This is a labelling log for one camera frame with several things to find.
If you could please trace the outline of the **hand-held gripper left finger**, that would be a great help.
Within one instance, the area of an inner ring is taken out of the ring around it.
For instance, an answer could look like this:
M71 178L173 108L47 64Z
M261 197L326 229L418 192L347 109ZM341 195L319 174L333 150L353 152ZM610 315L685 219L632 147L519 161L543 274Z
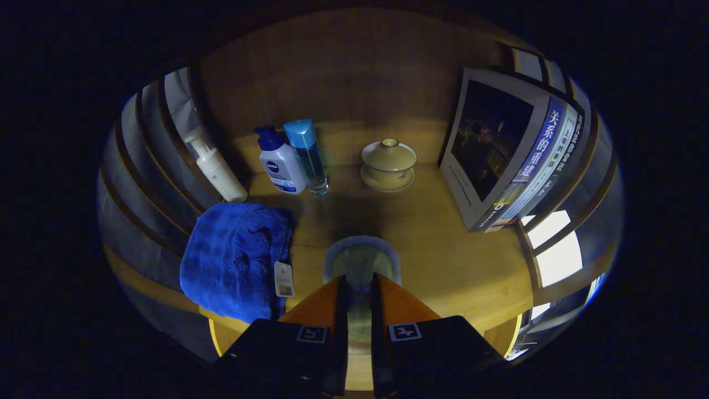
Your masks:
M219 397L340 397L348 361L347 279L339 276L280 320L254 321L215 367Z

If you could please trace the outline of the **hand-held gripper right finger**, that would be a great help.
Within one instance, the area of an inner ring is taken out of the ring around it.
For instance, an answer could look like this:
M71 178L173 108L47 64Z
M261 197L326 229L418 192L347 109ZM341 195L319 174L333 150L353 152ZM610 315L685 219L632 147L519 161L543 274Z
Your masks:
M393 280L371 282L378 398L471 398L505 359L463 316L439 316Z

